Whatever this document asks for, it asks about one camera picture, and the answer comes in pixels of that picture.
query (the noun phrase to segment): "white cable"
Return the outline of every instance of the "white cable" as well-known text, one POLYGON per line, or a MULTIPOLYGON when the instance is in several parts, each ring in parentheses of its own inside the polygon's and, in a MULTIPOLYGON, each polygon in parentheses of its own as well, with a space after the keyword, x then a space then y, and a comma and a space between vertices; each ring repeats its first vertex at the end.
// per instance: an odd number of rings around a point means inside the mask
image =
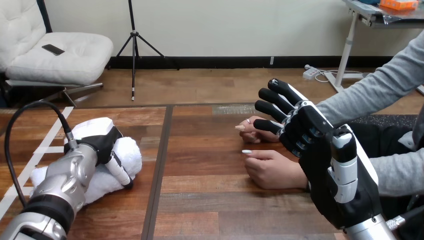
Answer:
MULTIPOLYGON (((315 76, 315 80, 317 80, 320 83, 328 83, 329 81, 328 80, 327 81, 319 80, 317 78, 319 75, 323 75, 324 76, 324 73, 331 73, 331 74, 336 74, 337 75, 337 72, 338 72, 338 70, 321 70, 321 69, 318 69, 318 68, 317 68, 317 70, 319 71, 319 74, 315 76)), ((362 72, 360 72, 360 71, 344 71, 344 72, 345 73, 351 73, 351 74, 362 74, 362 72)))

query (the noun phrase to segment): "white wall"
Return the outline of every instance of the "white wall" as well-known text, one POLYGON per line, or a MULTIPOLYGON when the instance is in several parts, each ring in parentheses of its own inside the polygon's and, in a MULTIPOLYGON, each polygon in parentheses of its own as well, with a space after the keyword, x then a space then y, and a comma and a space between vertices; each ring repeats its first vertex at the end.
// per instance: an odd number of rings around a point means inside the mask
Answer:
MULTIPOLYGON (((127 0, 45 0, 54 32, 112 39, 131 31, 127 0)), ((166 56, 340 56, 351 16, 341 0, 133 0, 135 28, 166 56)), ((358 23, 351 55, 393 56, 421 30, 358 23)), ((128 46, 123 55, 131 55, 128 46)), ((146 45, 140 55, 155 56, 146 45)))

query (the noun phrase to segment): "tripod stand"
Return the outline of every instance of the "tripod stand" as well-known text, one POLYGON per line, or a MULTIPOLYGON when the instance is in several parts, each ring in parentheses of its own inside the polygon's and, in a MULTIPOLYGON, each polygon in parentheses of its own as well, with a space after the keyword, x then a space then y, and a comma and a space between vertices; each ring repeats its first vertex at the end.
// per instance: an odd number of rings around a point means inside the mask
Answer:
MULTIPOLYGON (((166 58, 160 51, 158 51, 155 47, 153 47, 149 42, 147 42, 138 31, 136 31, 136 26, 134 24, 134 15, 133 15, 133 3, 131 0, 128 0, 128 6, 129 6, 129 16, 131 18, 131 27, 132 32, 129 34, 128 39, 126 40, 123 47, 120 49, 116 57, 119 57, 124 50, 124 48, 127 46, 127 44, 132 39, 132 93, 131 93, 131 100, 134 101, 134 94, 136 91, 136 62, 140 59, 139 56, 139 46, 137 45, 137 37, 140 38, 143 42, 145 42, 151 49, 153 49, 157 54, 159 54, 164 60, 167 60, 169 62, 169 59, 166 58)), ((177 63, 171 59, 170 61, 172 68, 180 70, 180 67, 177 65, 177 63)))

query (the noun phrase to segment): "wooden table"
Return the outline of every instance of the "wooden table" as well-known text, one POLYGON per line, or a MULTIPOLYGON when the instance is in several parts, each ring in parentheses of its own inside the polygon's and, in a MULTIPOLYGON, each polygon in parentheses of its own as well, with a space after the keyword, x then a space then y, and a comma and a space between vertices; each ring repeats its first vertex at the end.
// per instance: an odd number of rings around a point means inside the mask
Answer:
MULTIPOLYGON (((4 130, 13 112, 0 111, 4 130)), ((78 212, 73 240, 262 240, 344 239, 320 215, 307 193, 264 190, 246 174, 242 149, 275 149, 279 143, 243 144, 234 126, 258 115, 252 104, 168 105, 72 109, 71 127, 109 117, 124 136, 138 143, 143 166, 132 190, 108 194, 78 212)), ((57 117, 30 110, 15 123, 11 154, 17 174, 27 165, 57 117)), ((59 130, 51 147, 63 145, 59 130)), ((0 145, 4 144, 4 134, 0 145)), ((0 196, 12 186, 0 148, 0 196)), ((62 153, 44 153, 38 167, 62 153)), ((30 188, 28 180, 24 185, 30 188)), ((0 221, 0 231, 22 206, 18 198, 0 221)))

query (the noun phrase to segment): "chair leg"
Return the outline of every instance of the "chair leg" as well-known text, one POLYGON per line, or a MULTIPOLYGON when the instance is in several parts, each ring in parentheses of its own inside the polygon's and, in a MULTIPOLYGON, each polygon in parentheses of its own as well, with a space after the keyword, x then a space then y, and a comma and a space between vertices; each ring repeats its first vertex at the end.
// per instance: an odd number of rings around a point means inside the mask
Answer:
POLYGON ((50 102, 50 101, 55 100, 55 99, 60 99, 60 98, 62 97, 62 93, 63 93, 63 91, 64 91, 64 90, 58 91, 58 92, 56 92, 56 93, 53 93, 52 95, 50 95, 50 96, 48 96, 48 97, 45 97, 45 98, 43 98, 43 99, 40 99, 39 101, 47 101, 47 102, 50 102))
POLYGON ((95 83, 95 84, 91 84, 87 86, 80 86, 80 87, 67 89, 66 91, 68 94, 74 94, 74 93, 79 93, 85 90, 94 89, 94 88, 102 88, 102 87, 103 87, 103 83, 95 83))
POLYGON ((65 87, 65 89, 62 91, 63 92, 63 95, 65 96, 65 98, 67 99, 67 101, 74 107, 74 108, 76 108, 77 107, 77 105, 75 104, 75 102, 72 100, 72 98, 69 96, 69 93, 68 93, 68 89, 66 89, 66 87, 65 87))
POLYGON ((71 89, 67 89, 66 87, 64 87, 61 91, 58 91, 48 97, 45 97, 43 99, 41 99, 40 101, 47 101, 50 102, 52 100, 55 99, 60 99, 62 96, 64 96, 66 98, 66 100, 68 100, 68 102, 76 107, 77 105, 75 104, 75 102, 72 100, 71 98, 71 94, 75 94, 75 93, 80 93, 82 91, 85 90, 89 90, 89 89, 94 89, 94 88, 102 88, 103 87, 103 83, 95 83, 95 84, 91 84, 91 85, 87 85, 87 86, 81 86, 81 87, 75 87, 75 88, 71 88, 71 89))

